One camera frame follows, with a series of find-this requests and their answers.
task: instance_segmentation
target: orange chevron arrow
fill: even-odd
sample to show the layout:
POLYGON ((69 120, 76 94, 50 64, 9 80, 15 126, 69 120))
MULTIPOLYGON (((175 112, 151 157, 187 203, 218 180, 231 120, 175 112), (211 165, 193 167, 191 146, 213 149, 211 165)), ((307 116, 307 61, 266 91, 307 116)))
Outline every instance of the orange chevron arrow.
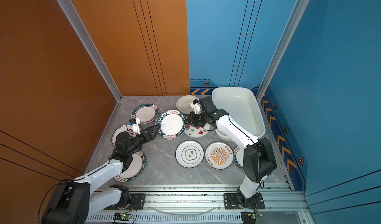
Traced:
POLYGON ((269 101, 263 101, 263 109, 264 109, 264 104, 265 104, 265 103, 269 103, 269 101))
POLYGON ((207 92, 207 91, 209 91, 210 89, 207 89, 207 90, 205 90, 205 91, 203 91, 202 93, 201 93, 201 95, 205 95, 205 93, 207 92))
POLYGON ((266 117, 267 117, 269 111, 272 112, 272 110, 270 108, 266 108, 266 117))
POLYGON ((287 153, 291 154, 291 152, 290 152, 288 149, 286 149, 285 147, 282 147, 282 157, 283 157, 283 158, 285 157, 285 151, 286 151, 287 153))
POLYGON ((194 92, 193 93, 191 93, 193 96, 195 96, 196 95, 196 93, 199 91, 199 89, 196 89, 196 90, 194 90, 194 92))
POLYGON ((285 139, 282 136, 278 136, 278 147, 279 147, 279 140, 282 140, 282 141, 286 142, 285 139))
POLYGON ((290 164, 291 164, 292 166, 294 166, 295 169, 298 169, 298 168, 296 167, 296 164, 294 164, 293 161, 287 159, 287 171, 288 171, 288 172, 290 172, 290 164))
POLYGON ((271 120, 276 121, 277 119, 275 119, 275 117, 270 116, 270 126, 271 126, 271 120))

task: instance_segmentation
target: orange wall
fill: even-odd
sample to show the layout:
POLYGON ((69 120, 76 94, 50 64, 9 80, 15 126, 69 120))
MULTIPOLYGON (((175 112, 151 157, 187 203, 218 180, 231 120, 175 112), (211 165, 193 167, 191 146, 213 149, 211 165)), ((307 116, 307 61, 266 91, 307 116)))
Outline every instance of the orange wall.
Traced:
POLYGON ((123 96, 189 94, 186 0, 71 0, 123 96))
POLYGON ((56 0, 0 8, 0 214, 38 223, 48 189, 85 170, 116 101, 56 0))

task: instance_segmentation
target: blue wall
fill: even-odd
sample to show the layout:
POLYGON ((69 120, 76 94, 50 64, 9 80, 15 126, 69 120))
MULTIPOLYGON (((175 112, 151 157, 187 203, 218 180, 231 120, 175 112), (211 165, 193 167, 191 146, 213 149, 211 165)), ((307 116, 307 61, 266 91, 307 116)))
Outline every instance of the blue wall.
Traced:
POLYGON ((187 0, 190 79, 260 84, 295 2, 187 0))
POLYGON ((352 206, 381 200, 381 171, 367 175, 381 169, 380 12, 381 0, 310 0, 270 83, 305 155, 318 224, 378 215, 364 213, 377 204, 352 206))

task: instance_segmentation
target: orange sunburst pattern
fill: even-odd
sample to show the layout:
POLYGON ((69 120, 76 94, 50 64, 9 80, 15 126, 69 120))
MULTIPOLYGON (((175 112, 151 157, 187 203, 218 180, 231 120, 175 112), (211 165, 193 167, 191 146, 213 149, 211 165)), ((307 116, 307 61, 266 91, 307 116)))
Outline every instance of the orange sunburst pattern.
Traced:
POLYGON ((210 157, 216 164, 225 164, 229 158, 229 155, 223 148, 214 148, 210 153, 210 157))

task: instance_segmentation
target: black line on wall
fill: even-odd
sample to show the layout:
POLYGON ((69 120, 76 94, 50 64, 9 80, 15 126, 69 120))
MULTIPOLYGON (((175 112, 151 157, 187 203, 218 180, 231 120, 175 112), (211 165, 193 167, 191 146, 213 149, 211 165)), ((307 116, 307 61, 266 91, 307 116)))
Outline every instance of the black line on wall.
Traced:
MULTIPOLYGON (((15 152, 17 152, 17 153, 19 153, 19 154, 22 154, 22 155, 24 155, 24 156, 26 156, 26 157, 28 157, 28 158, 31 158, 32 160, 35 160, 35 161, 37 161, 37 162, 39 162, 39 163, 41 163, 41 164, 45 164, 45 163, 43 163, 43 162, 41 162, 41 161, 39 161, 39 160, 36 160, 36 159, 34 159, 34 158, 32 158, 32 157, 26 155, 26 154, 23 154, 23 153, 21 153, 21 152, 19 152, 19 151, 17 151, 17 150, 14 150, 14 149, 12 149, 11 147, 8 147, 8 146, 6 146, 6 145, 4 145, 4 144, 1 144, 1 143, 0 143, 0 145, 2 145, 2 146, 4 146, 4 147, 7 147, 8 149, 13 150, 13 151, 15 151, 15 152)), ((59 170, 59 169, 56 169, 56 168, 50 166, 49 164, 45 164, 45 165, 46 165, 46 166, 49 166, 50 168, 55 169, 55 170, 57 170, 57 171, 59 171, 59 172, 61 172, 61 173, 67 174, 67 173, 65 173, 64 171, 61 171, 61 170, 59 170)))
POLYGON ((12 163, 12 164, 18 165, 18 166, 20 166, 20 167, 23 167, 23 168, 29 169, 29 170, 31 170, 31 171, 33 171, 33 172, 36 172, 36 173, 42 174, 42 175, 44 175, 44 176, 46 176, 46 177, 50 177, 49 175, 46 175, 46 174, 40 173, 40 172, 38 172, 38 171, 36 171, 36 170, 33 170, 33 169, 30 169, 30 168, 27 168, 27 167, 25 167, 25 166, 22 166, 22 165, 20 165, 20 164, 17 164, 17 163, 15 163, 15 162, 12 162, 12 161, 6 160, 6 159, 4 159, 4 158, 1 158, 1 157, 0 157, 0 159, 2 159, 2 160, 5 160, 5 161, 8 161, 8 162, 10 162, 10 163, 12 163))
MULTIPOLYGON (((17 141, 20 141, 19 139, 17 139, 17 138, 15 138, 15 137, 11 136, 10 134, 5 133, 4 131, 1 131, 1 132, 3 132, 4 134, 6 134, 7 136, 10 136, 10 137, 14 138, 14 139, 17 140, 17 141)), ((69 165, 67 165, 67 164, 65 164, 65 163, 63 163, 63 162, 61 162, 61 161, 59 161, 59 160, 53 158, 52 156, 50 156, 50 155, 48 155, 48 154, 46 154, 46 153, 44 153, 44 152, 42 152, 42 151, 40 151, 40 150, 34 148, 33 146, 28 145, 27 143, 25 143, 25 142, 23 142, 23 141, 20 141, 20 142, 23 143, 24 145, 27 145, 27 146, 31 147, 32 149, 37 150, 37 151, 40 152, 40 153, 43 153, 44 155, 46 155, 46 156, 52 158, 53 160, 56 160, 56 161, 60 162, 61 164, 64 164, 64 165, 66 165, 67 167, 74 169, 73 167, 70 167, 69 165)))
POLYGON ((233 62, 233 68, 232 68, 232 74, 230 75, 229 87, 230 87, 230 83, 231 83, 231 81, 232 81, 232 77, 233 77, 234 64, 236 63, 236 57, 237 57, 237 52, 238 52, 238 45, 239 45, 239 41, 240 41, 240 39, 241 39, 241 33, 242 33, 242 28, 243 28, 243 22, 245 21, 245 15, 246 15, 246 9, 247 9, 247 4, 248 4, 248 3, 249 3, 249 0, 247 0, 247 2, 246 2, 245 13, 243 14, 243 20, 242 20, 242 25, 241 25, 241 32, 239 33, 239 38, 238 38, 238 44, 237 44, 236 55, 234 56, 234 62, 233 62))
POLYGON ((351 206, 351 207, 345 207, 345 208, 337 208, 337 209, 328 210, 328 211, 321 211, 321 212, 316 212, 316 213, 312 213, 312 215, 314 215, 314 214, 319 214, 319 213, 330 212, 330 211, 343 210, 343 209, 347 209, 347 208, 355 208, 355 207, 361 207, 361 206, 370 205, 370 204, 375 204, 375 203, 381 203, 381 201, 372 202, 372 203, 364 203, 364 204, 355 205, 355 206, 351 206))
POLYGON ((348 182, 352 182, 352 181, 354 181, 354 180, 356 180, 356 179, 360 179, 360 178, 363 178, 363 177, 365 177, 365 176, 368 176, 368 175, 370 175, 370 174, 374 174, 374 173, 377 173, 377 172, 379 172, 379 171, 381 171, 381 169, 379 169, 379 170, 376 170, 376 171, 374 171, 374 172, 371 172, 371 173, 369 173, 369 174, 365 174, 365 175, 363 175, 363 176, 357 177, 357 178, 355 178, 355 179, 351 179, 351 180, 345 181, 345 182, 343 182, 343 183, 339 183, 339 184, 336 184, 336 185, 334 185, 334 186, 332 186, 332 187, 329 187, 329 188, 325 188, 325 189, 323 189, 323 190, 320 190, 320 191, 318 191, 318 192, 315 192, 315 193, 311 193, 311 194, 309 194, 309 195, 306 195, 306 197, 308 197, 308 196, 311 196, 311 195, 313 195, 313 194, 317 194, 317 193, 320 193, 320 192, 322 192, 322 191, 326 191, 326 190, 328 190, 328 189, 330 189, 330 188, 334 188, 334 187, 337 187, 337 186, 339 186, 339 185, 341 185, 341 184, 345 184, 345 183, 348 183, 348 182))
POLYGON ((160 81, 159 71, 157 70, 156 59, 155 59, 155 54, 154 54, 154 49, 152 48, 152 43, 151 43, 151 38, 150 38, 150 36, 149 36, 149 32, 148 32, 147 22, 146 22, 146 20, 145 20, 145 15, 144 15, 144 10, 143 10, 142 1, 139 0, 139 2, 140 2, 140 7, 142 8, 142 13, 143 13, 143 18, 144 18, 145 28, 146 28, 146 30, 147 30, 147 35, 148 35, 149 44, 151 45, 152 57, 154 57, 154 62, 155 62, 155 67, 156 67, 157 78, 159 79, 159 84, 160 84, 160 90, 162 91, 162 94, 164 95, 164 93, 163 93, 162 83, 161 83, 161 81, 160 81))
POLYGON ((241 56, 240 56, 240 58, 239 58, 238 67, 237 67, 237 72, 236 72, 236 78, 234 79, 234 84, 233 84, 233 86, 236 85, 236 79, 237 79, 237 74, 238 74, 238 70, 239 70, 239 65, 240 65, 240 63, 241 63, 243 50, 245 49, 245 43, 246 43, 247 32, 249 31, 250 22, 251 22, 251 17, 252 17, 252 15, 253 15, 255 2, 256 2, 256 0, 254 0, 253 8, 251 9, 249 25, 247 26, 246 35, 245 35, 245 40, 243 41, 243 47, 242 47, 242 51, 241 51, 241 56))
MULTIPOLYGON (((380 188, 380 187, 381 187, 381 186, 377 186, 377 187, 373 187, 373 188, 368 188, 368 189, 365 189, 365 190, 362 190, 362 191, 358 191, 358 192, 354 192, 354 193, 346 194, 346 195, 343 195, 343 196, 340 196, 340 197, 337 197, 337 198, 342 198, 342 197, 350 196, 350 195, 352 195, 352 194, 356 194, 356 193, 366 192, 366 191, 369 191, 369 190, 372 190, 372 189, 376 189, 376 188, 380 188)), ((321 202, 317 202, 317 203, 309 204, 308 206, 315 205, 315 204, 318 204, 318 203, 327 202, 327 201, 331 201, 331 200, 334 200, 334 199, 337 199, 337 198, 331 198, 331 199, 328 199, 328 200, 325 200, 325 201, 321 201, 321 202)))
POLYGON ((157 55, 158 55, 158 57, 159 57, 160 70, 161 70, 161 72, 162 72, 162 76, 163 76, 163 83, 164 83, 165 95, 168 95, 167 90, 166 90, 166 86, 165 86, 165 78, 164 78, 164 74, 163 74, 162 62, 160 61, 159 48, 157 47, 157 42, 156 42, 156 36, 155 36, 155 30, 154 30, 154 24, 152 23, 151 12, 150 12, 150 10, 149 10, 148 0, 146 0, 146 1, 147 1, 147 7, 148 7, 149 18, 150 18, 150 20, 151 20, 152 31, 154 32, 154 39, 155 39, 155 44, 156 44, 157 55))
POLYGON ((243 65, 242 65, 241 75, 239 76, 239 80, 238 80, 238 85, 237 85, 237 86, 239 86, 239 82, 241 81, 241 77, 242 77, 243 68, 245 67, 245 62, 246 62, 246 58, 247 58, 247 53, 249 52, 249 49, 250 49, 250 44, 251 44, 251 39, 253 38, 253 33, 254 33, 255 25, 257 24, 258 15, 260 14, 260 10, 261 10, 262 1, 263 1, 263 0, 261 0, 261 3, 260 3, 260 7, 259 7, 259 9, 258 9, 257 18, 255 19, 255 23, 254 23, 253 32, 251 33, 251 38, 250 38, 250 42, 249 42, 249 47, 247 48, 247 51, 246 51, 245 61, 243 62, 243 65))
POLYGON ((138 17, 138 12, 136 11, 136 7, 135 7, 135 2, 134 2, 134 0, 132 0, 132 4, 134 5, 134 9, 135 9, 135 13, 136 13, 136 18, 138 19, 138 24, 139 24, 140 32, 142 33, 143 43, 144 43, 145 51, 147 52, 148 62, 149 62, 149 66, 151 67, 152 77, 154 78, 154 82, 155 82, 155 86, 156 86, 157 95, 159 95, 159 90, 157 89, 157 84, 156 84, 156 80, 155 80, 154 70, 152 69, 151 60, 149 59, 147 46, 145 45, 144 36, 143 36, 143 31, 142 31, 142 28, 141 28, 141 26, 140 26, 140 21, 139 21, 139 17, 138 17))

